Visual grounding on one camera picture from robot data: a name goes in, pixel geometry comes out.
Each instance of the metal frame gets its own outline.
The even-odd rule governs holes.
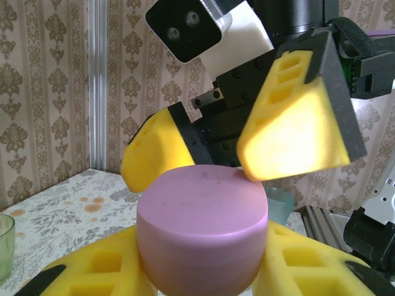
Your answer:
[[[330,217],[332,211],[324,208],[306,206],[299,210],[302,216],[306,234],[309,238],[322,242],[333,248],[349,252],[341,234]]]
[[[395,223],[395,150],[374,189],[360,205],[365,215],[386,225]]]
[[[107,0],[88,0],[90,167],[107,169]]]

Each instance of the yellow foam block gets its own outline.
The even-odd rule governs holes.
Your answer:
[[[43,271],[57,265],[66,269],[41,296],[156,296],[157,289],[142,269],[135,229],[126,228],[45,267]],[[269,221],[253,295],[373,296],[344,261],[367,266],[356,257]]]
[[[135,227],[70,253],[47,267],[66,269],[41,296],[154,296],[139,260]]]
[[[269,71],[236,146],[252,181],[350,164],[323,79],[304,84],[312,54],[285,52]]]
[[[362,260],[269,221],[254,296],[374,296],[343,264]]]
[[[121,175],[129,190],[141,192],[162,173],[194,164],[168,108],[164,108],[147,120],[125,148]]]

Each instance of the yellow foam gripper pad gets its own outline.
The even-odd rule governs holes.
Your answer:
[[[331,33],[279,48],[236,151],[252,181],[341,167],[366,155]]]
[[[373,296],[344,262],[362,260],[269,221],[254,296]],[[15,296],[156,296],[142,268],[136,226],[46,266]]]
[[[345,261],[365,262],[269,221],[254,296],[374,296]]]
[[[123,152],[120,171],[129,190],[141,192],[173,168],[210,163],[208,156],[179,102],[144,122]]]
[[[157,289],[141,266],[132,226],[52,262],[17,294],[32,295],[154,296]]]

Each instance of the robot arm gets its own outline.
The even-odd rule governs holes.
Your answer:
[[[337,1],[222,2],[158,0],[146,14],[178,60],[201,58],[214,89],[193,99],[195,122],[181,102],[144,122],[123,155],[130,190],[185,165],[242,167],[265,181],[366,156],[350,97],[391,92],[393,37],[355,35],[352,22],[350,34]]]

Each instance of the pink foam cylinder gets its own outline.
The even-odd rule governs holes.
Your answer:
[[[227,166],[170,170],[137,204],[143,268],[168,296],[242,293],[260,268],[267,225],[262,184]]]

